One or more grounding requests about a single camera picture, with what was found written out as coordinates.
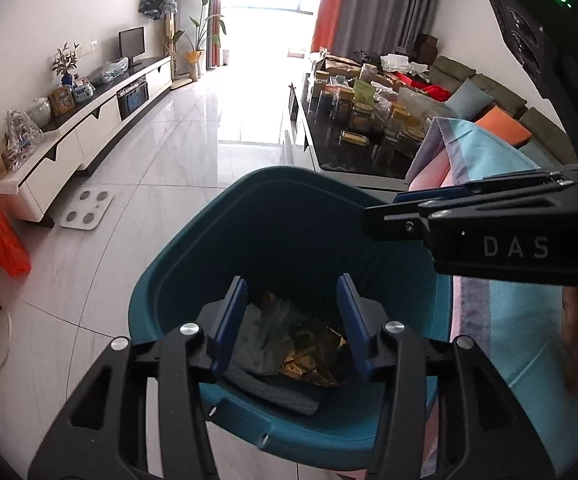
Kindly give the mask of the grey orange curtain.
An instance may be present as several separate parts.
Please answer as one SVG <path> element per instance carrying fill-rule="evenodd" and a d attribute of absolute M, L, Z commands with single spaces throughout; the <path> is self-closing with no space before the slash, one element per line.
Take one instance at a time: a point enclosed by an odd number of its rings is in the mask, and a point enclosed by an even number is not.
<path fill-rule="evenodd" d="M 440 0 L 320 0 L 310 50 L 412 55 Z"/>

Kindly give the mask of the white tv cabinet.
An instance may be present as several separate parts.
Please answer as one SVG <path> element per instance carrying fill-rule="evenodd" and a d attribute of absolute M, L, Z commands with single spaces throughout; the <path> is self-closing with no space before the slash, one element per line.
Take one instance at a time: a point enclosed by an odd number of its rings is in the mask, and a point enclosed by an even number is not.
<path fill-rule="evenodd" d="M 90 176 L 115 144 L 158 104 L 172 85 L 172 61 L 146 58 L 96 89 L 96 94 L 45 128 L 48 139 L 12 174 L 0 179 L 9 217 L 46 224 L 47 211 L 76 174 Z"/>

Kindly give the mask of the teal grey tablecloth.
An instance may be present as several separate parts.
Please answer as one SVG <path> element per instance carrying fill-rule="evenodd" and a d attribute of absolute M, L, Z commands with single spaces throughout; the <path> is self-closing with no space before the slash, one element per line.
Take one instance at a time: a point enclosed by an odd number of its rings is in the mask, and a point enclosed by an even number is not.
<path fill-rule="evenodd" d="M 412 163 L 413 191 L 446 188 L 536 165 L 498 136 L 467 120 L 437 117 Z M 578 399 L 566 388 L 558 286 L 456 276 L 453 335 L 473 337 L 520 401 L 564 474 L 578 459 Z"/>

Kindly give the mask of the white bathroom scale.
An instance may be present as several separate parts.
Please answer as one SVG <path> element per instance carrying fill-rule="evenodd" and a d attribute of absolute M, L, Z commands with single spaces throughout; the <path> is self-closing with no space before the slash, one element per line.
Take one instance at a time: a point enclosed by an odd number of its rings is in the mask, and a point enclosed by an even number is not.
<path fill-rule="evenodd" d="M 82 188 L 66 206 L 60 226 L 79 231 L 94 230 L 113 199 L 114 193 L 108 188 Z"/>

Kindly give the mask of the small black monitor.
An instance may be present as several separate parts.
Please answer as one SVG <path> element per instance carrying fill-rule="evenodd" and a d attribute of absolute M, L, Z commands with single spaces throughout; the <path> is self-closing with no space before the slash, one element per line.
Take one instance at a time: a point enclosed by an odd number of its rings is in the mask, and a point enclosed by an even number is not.
<path fill-rule="evenodd" d="M 122 58 L 128 59 L 128 66 L 137 66 L 141 62 L 136 57 L 146 52 L 146 42 L 144 41 L 144 28 L 134 27 L 121 30 L 118 33 L 118 47 Z"/>

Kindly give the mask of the teal trash bin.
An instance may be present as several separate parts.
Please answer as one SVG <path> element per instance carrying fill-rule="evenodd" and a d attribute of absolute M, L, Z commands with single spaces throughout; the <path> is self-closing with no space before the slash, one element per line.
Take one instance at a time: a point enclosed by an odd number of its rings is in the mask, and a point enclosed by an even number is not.
<path fill-rule="evenodd" d="M 437 274 L 418 242 L 375 242 L 360 226 L 376 199 L 358 188 L 294 167 L 243 177 L 201 210 L 153 260 L 132 292 L 132 340 L 162 338 L 222 299 L 234 278 L 250 295 L 270 292 L 331 327 L 341 324 L 336 281 L 393 320 L 444 340 L 452 324 L 452 282 Z M 217 426 L 265 452 L 330 470 L 365 468 L 384 388 L 353 380 L 336 387 L 312 416 L 257 401 L 226 382 L 203 385 Z"/>

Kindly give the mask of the white tissue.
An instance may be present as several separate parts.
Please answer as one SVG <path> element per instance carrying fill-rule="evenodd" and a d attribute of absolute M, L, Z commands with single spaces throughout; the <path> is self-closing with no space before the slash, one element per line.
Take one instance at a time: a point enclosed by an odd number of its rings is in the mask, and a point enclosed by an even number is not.
<path fill-rule="evenodd" d="M 291 332 L 302 321 L 302 314 L 290 300 L 272 294 L 265 296 L 259 306 L 248 304 L 231 362 L 253 375 L 277 375 L 294 348 Z"/>

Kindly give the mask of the green sectional sofa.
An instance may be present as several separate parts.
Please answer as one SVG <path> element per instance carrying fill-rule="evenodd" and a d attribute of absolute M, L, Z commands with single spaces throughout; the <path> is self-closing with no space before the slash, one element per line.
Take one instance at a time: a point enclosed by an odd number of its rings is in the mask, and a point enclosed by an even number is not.
<path fill-rule="evenodd" d="M 498 106 L 531 131 L 531 140 L 517 149 L 534 160 L 538 166 L 561 167 L 577 162 L 572 143 L 564 130 L 537 108 L 529 107 L 526 99 L 498 81 L 444 55 L 436 58 L 429 67 L 428 79 L 426 88 L 410 88 L 404 84 L 398 90 L 397 103 L 417 122 L 429 125 L 430 121 L 437 117 L 461 119 L 445 106 L 445 102 L 460 84 L 471 79 L 493 97 L 493 102 L 468 122 L 475 123 L 491 108 Z"/>

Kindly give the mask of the blue cushion far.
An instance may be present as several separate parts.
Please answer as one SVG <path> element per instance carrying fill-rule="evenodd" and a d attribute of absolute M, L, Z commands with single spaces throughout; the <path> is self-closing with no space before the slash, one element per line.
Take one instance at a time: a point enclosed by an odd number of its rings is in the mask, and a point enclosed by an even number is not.
<path fill-rule="evenodd" d="M 471 79 L 466 79 L 445 102 L 456 117 L 471 120 L 485 110 L 493 97 L 480 89 Z"/>

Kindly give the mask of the potted green plant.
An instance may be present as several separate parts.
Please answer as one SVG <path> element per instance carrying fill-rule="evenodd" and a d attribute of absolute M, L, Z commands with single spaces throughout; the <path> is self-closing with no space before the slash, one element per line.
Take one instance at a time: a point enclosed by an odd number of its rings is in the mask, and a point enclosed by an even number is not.
<path fill-rule="evenodd" d="M 186 27 L 178 28 L 172 38 L 172 46 L 182 52 L 186 72 L 192 81 L 201 76 L 201 61 L 205 51 L 211 62 L 213 48 L 220 51 L 220 36 L 226 34 L 226 25 L 219 6 L 212 0 L 199 0 L 198 12 L 186 18 Z"/>

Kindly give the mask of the gold foil wrapper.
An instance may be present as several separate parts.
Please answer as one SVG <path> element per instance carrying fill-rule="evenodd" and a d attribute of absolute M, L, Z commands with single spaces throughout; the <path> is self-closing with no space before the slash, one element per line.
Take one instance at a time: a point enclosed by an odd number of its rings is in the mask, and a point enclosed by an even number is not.
<path fill-rule="evenodd" d="M 331 388 L 338 384 L 336 362 L 346 347 L 342 335 L 328 326 L 303 326 L 291 335 L 293 348 L 284 358 L 279 373 L 283 376 Z"/>

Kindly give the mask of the orange cushion far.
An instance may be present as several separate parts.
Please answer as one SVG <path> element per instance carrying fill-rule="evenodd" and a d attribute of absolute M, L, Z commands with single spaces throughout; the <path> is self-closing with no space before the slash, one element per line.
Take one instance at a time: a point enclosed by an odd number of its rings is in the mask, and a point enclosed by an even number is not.
<path fill-rule="evenodd" d="M 530 130 L 498 106 L 491 108 L 475 123 L 514 148 L 520 148 L 522 145 L 527 144 L 532 137 Z"/>

